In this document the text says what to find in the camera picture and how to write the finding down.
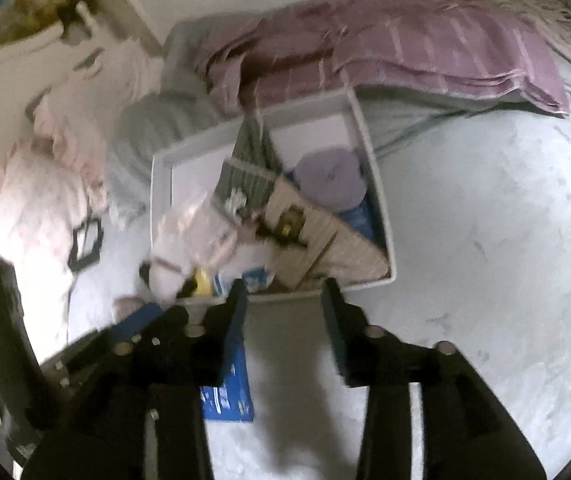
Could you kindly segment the grey fleece blanket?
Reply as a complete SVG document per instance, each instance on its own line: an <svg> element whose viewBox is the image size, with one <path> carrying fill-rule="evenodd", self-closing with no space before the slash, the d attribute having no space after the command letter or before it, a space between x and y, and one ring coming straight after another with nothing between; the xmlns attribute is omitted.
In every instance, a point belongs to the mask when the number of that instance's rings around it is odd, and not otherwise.
<svg viewBox="0 0 571 480"><path fill-rule="evenodd" d="M209 15L179 22L164 44L162 90L144 96L120 113L107 142L105 185L110 218L122 229L150 207L154 154L171 144L227 122L206 96L205 82L193 71L196 50L219 25L243 14ZM366 87L356 90L375 155L383 158L417 140L422 133L457 116L528 108L516 98L470 101L405 90Z"/></svg>

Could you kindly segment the yellow sponge pack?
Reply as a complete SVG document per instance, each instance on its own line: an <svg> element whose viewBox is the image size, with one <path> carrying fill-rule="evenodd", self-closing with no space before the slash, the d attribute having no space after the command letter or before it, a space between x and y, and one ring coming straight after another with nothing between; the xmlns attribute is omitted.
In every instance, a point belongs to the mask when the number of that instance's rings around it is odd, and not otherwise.
<svg viewBox="0 0 571 480"><path fill-rule="evenodd" d="M207 270L197 268L183 283L177 298L209 297L214 295L212 278Z"/></svg>

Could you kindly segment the purple soft pouch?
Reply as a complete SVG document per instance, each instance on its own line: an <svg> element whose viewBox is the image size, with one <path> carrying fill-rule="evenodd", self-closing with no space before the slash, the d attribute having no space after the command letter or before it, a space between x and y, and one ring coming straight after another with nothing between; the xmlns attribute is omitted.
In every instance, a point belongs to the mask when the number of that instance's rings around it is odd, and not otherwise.
<svg viewBox="0 0 571 480"><path fill-rule="evenodd" d="M355 209L368 192L360 159L347 148L305 155L294 167L293 177L302 196L333 212Z"/></svg>

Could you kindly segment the clear plastic label bag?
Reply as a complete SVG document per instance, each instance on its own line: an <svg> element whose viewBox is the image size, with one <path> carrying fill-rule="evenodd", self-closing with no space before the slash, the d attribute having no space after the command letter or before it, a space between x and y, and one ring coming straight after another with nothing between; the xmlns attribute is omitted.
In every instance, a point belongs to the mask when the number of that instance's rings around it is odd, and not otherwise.
<svg viewBox="0 0 571 480"><path fill-rule="evenodd" d="M155 234L152 255L185 271L219 269L238 245L238 228L206 192L172 206Z"/></svg>

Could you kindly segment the white plush dog toy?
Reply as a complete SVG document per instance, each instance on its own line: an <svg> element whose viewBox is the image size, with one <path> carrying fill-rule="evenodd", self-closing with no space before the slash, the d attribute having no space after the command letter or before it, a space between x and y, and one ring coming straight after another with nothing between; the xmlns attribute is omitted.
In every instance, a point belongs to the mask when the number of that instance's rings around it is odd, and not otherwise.
<svg viewBox="0 0 571 480"><path fill-rule="evenodd" d="M139 278L161 304L174 304L192 297L197 290L194 265L155 256L139 266Z"/></svg>

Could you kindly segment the blue eye mask packet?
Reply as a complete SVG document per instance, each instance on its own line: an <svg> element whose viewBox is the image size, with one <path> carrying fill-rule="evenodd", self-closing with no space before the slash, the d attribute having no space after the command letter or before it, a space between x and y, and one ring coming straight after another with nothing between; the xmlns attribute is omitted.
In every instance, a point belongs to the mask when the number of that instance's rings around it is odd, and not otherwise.
<svg viewBox="0 0 571 480"><path fill-rule="evenodd" d="M239 278L246 292L262 292L272 283L274 275L264 266L255 266L242 273L219 273L214 278L214 290L218 296L230 292L233 281ZM164 313L154 302L128 316L124 321L114 323L120 338L129 338ZM220 422L253 422L254 404L250 394L243 330L240 326L232 336L232 341L224 346L221 377L215 386L200 388L200 403L207 420Z"/></svg>

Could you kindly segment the pink ruffled pillow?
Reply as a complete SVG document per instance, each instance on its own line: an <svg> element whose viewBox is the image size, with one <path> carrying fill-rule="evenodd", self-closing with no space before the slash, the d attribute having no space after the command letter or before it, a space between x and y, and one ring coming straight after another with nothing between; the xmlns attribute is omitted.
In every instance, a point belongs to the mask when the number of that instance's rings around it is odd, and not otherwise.
<svg viewBox="0 0 571 480"><path fill-rule="evenodd" d="M126 40L98 51L43 93L34 133L52 142L54 159L80 175L91 208L107 207L107 141L129 105L159 92L164 59Z"/></svg>

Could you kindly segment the white floral pillow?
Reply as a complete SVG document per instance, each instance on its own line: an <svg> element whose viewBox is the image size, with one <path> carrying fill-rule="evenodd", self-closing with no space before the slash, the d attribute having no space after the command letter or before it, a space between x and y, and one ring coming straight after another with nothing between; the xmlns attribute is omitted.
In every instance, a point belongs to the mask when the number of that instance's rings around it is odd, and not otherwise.
<svg viewBox="0 0 571 480"><path fill-rule="evenodd" d="M74 231L89 219L79 174L51 156L16 148L0 165L0 258L14 266L28 332L62 339L72 288Z"/></svg>

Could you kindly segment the maroon bottle with white cap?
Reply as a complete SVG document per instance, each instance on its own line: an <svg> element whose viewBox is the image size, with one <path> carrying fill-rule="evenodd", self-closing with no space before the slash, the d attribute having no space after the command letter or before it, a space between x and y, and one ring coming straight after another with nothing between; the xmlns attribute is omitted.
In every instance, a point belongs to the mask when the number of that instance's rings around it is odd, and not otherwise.
<svg viewBox="0 0 571 480"><path fill-rule="evenodd" d="M136 313L146 305L146 301L139 296L125 296L116 298L112 304L114 323L124 321L128 316Z"/></svg>

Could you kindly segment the grey plaid slipper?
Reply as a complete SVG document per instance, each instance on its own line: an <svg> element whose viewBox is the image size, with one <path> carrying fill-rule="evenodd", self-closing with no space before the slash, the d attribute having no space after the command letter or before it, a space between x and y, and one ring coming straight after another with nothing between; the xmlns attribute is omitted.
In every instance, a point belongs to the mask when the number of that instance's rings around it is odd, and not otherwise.
<svg viewBox="0 0 571 480"><path fill-rule="evenodd" d="M282 172L281 158L264 122L246 115L232 154L222 164L214 195L231 216L245 220L267 205Z"/></svg>

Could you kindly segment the dark blue printed packet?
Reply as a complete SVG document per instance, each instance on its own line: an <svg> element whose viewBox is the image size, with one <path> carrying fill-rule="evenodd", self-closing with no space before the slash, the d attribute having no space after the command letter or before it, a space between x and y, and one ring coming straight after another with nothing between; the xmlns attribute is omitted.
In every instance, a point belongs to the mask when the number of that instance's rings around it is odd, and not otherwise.
<svg viewBox="0 0 571 480"><path fill-rule="evenodd" d="M317 184L308 179L297 180L294 170L284 177L311 203L327 208L367 240L384 246L381 228L374 221L366 180L359 169L348 171L345 176L328 174Z"/></svg>

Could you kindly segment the purple striped blanket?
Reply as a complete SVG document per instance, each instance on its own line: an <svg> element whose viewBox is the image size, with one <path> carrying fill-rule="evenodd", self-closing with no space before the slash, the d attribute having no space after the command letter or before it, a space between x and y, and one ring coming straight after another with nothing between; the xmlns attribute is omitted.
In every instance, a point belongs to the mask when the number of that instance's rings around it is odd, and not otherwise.
<svg viewBox="0 0 571 480"><path fill-rule="evenodd" d="M225 18L194 68L227 113L349 87L497 102L569 114L546 41L530 24L475 0L307 0Z"/></svg>

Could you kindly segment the white cardboard box tray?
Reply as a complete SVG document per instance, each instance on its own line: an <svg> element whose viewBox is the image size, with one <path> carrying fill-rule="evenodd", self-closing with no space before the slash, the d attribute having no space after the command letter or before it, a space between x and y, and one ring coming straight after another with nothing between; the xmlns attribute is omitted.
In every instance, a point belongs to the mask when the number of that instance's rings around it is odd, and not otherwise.
<svg viewBox="0 0 571 480"><path fill-rule="evenodd" d="M215 295L243 278L257 301L391 284L380 171L351 90L240 117L154 155L151 241L171 270L206 269Z"/></svg>

